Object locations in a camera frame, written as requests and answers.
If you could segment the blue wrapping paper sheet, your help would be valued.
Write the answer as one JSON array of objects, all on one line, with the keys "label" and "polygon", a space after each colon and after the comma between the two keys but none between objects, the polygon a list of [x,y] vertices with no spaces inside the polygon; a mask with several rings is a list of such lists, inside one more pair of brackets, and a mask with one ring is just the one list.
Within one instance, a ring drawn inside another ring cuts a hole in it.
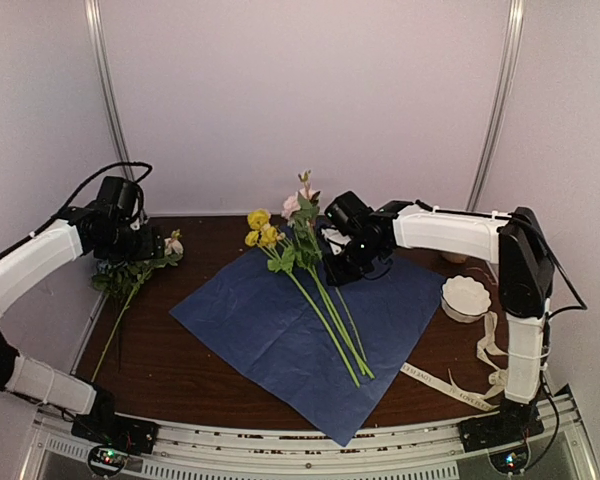
[{"label": "blue wrapping paper sheet", "polygon": [[440,305],[443,276],[395,258],[379,280],[339,288],[374,379],[356,387],[318,318],[265,255],[249,250],[171,310],[240,374],[346,446],[376,408]]}]

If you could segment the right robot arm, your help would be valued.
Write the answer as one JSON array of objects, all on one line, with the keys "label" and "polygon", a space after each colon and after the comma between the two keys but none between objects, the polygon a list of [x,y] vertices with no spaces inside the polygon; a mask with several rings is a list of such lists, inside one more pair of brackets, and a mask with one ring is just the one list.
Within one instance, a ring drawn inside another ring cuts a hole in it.
[{"label": "right robot arm", "polygon": [[374,210],[348,191],[326,208],[331,223],[324,239],[331,283],[360,279],[374,261],[395,249],[423,248],[448,256],[472,257],[497,266],[493,285],[508,323],[508,344],[495,341],[498,316],[481,282],[456,275],[441,290],[441,307],[458,323],[483,321],[484,335],[476,357],[492,367],[484,393],[461,389],[453,379],[439,379],[409,363],[403,374],[483,412],[494,412],[492,430],[499,440],[515,440],[534,418],[550,353],[550,307],[553,280],[564,268],[548,245],[534,212],[519,207],[512,213],[477,213],[442,209],[421,200],[391,201]]}]

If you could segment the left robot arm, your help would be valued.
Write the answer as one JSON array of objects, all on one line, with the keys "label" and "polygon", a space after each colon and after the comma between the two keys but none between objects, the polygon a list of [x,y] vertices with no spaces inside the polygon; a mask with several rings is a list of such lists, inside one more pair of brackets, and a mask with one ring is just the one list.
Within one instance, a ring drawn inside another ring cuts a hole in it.
[{"label": "left robot arm", "polygon": [[[96,198],[83,207],[67,201],[39,229],[0,254],[0,320],[25,293],[83,256],[144,261],[163,257],[159,230],[141,222],[144,192],[138,182],[107,176]],[[118,415],[97,387],[23,354],[0,330],[0,392],[20,394],[85,416],[86,429],[103,444],[124,433]]]}]

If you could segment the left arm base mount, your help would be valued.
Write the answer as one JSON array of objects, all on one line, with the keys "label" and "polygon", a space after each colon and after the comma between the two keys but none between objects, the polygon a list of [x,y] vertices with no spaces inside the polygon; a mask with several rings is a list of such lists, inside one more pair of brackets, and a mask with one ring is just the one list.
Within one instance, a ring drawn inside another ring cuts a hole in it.
[{"label": "left arm base mount", "polygon": [[71,434],[93,443],[114,447],[132,455],[151,454],[157,439],[157,423],[116,415],[109,426],[95,423],[86,416],[78,416]]}]

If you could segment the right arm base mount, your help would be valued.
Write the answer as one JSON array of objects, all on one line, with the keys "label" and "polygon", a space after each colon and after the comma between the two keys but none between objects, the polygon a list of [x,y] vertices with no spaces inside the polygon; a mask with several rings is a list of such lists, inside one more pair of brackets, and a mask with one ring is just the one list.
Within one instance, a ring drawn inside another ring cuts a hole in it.
[{"label": "right arm base mount", "polygon": [[522,424],[500,415],[469,418],[461,421],[457,427],[466,453],[523,443],[525,439],[544,432],[540,420]]}]

